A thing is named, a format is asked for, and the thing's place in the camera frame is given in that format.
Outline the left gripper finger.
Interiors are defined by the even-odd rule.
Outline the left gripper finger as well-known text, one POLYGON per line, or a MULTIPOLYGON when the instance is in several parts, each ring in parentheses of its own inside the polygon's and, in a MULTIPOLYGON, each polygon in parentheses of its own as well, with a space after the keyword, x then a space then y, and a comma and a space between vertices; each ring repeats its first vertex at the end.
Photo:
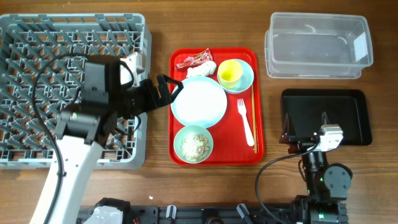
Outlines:
POLYGON ((176 99, 176 97, 178 96, 178 94, 183 90, 183 83, 177 80, 174 80, 170 77, 168 77, 167 75, 161 74, 157 76, 157 81, 158 84, 174 84, 177 86, 177 89, 171 93, 171 95, 173 96, 173 101, 176 99))
POLYGON ((171 104, 173 102, 173 96, 170 94, 168 84, 159 84, 158 85, 158 91, 159 91, 159 100, 157 103, 157 106, 163 107, 171 104))

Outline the mint green bowl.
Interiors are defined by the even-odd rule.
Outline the mint green bowl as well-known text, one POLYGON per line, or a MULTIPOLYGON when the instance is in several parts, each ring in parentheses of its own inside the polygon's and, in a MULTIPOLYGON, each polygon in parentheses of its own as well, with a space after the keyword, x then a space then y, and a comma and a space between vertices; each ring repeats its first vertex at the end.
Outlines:
POLYGON ((213 138, 212 138, 210 132, 201 126, 195 126, 195 125, 185 126, 184 128, 182 128, 181 130, 178 131, 178 133, 176 134, 176 136, 174 138, 174 152, 176 153, 176 155, 179 159, 181 159, 182 161, 184 161, 188 164, 199 164, 199 163, 205 161, 206 159, 208 159, 212 153, 213 146, 214 146, 214 142, 213 142, 213 138), (199 162, 188 162, 181 154, 180 144, 182 142, 182 139, 189 133, 203 134, 209 139, 208 144, 210 147, 210 152, 203 160, 201 160, 199 162))

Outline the yellow plastic cup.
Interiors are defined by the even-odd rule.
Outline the yellow plastic cup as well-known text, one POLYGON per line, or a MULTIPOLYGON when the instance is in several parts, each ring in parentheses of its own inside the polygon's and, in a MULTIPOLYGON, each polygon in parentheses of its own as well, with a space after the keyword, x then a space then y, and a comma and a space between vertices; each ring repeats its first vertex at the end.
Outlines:
POLYGON ((238 84, 242 75, 243 68, 236 60, 225 60, 218 67, 217 76, 219 82, 226 89, 234 88, 238 84))

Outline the rice food waste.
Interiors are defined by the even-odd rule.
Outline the rice food waste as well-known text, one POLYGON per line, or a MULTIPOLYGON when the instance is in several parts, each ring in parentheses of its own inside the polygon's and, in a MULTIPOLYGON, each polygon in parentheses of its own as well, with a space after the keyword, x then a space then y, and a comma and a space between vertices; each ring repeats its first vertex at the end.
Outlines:
POLYGON ((203 134, 189 133, 180 144, 181 154, 188 162, 199 162, 210 152, 209 139, 203 134))

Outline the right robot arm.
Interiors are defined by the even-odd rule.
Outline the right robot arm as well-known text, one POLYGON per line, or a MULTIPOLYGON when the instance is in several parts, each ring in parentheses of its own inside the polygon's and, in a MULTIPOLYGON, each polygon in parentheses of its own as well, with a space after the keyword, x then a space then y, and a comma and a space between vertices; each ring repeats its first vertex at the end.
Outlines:
POLYGON ((322 113, 319 131, 312 137, 298 138, 289 114, 284 118, 284 129, 279 142, 288 144, 289 154, 301 157, 300 173, 307 186, 306 195, 298 195, 290 204, 289 223, 338 223, 349 222, 344 201, 348 197, 353 173, 347 166, 327 161, 326 154, 336 149, 343 130, 331 124, 327 114, 322 113))

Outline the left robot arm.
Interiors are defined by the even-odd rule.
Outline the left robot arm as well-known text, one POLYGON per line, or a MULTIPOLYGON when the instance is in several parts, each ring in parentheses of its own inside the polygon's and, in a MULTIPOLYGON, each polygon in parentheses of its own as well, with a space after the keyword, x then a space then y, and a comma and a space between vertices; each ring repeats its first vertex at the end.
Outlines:
POLYGON ((134 118, 174 102, 183 83, 167 75, 157 77, 158 86, 144 79, 121 83, 118 58, 90 59, 85 65, 85 82, 79 103, 70 103, 60 113, 55 131, 49 134, 56 158, 31 223, 73 223, 76 221, 86 185, 102 155, 118 118, 134 118))

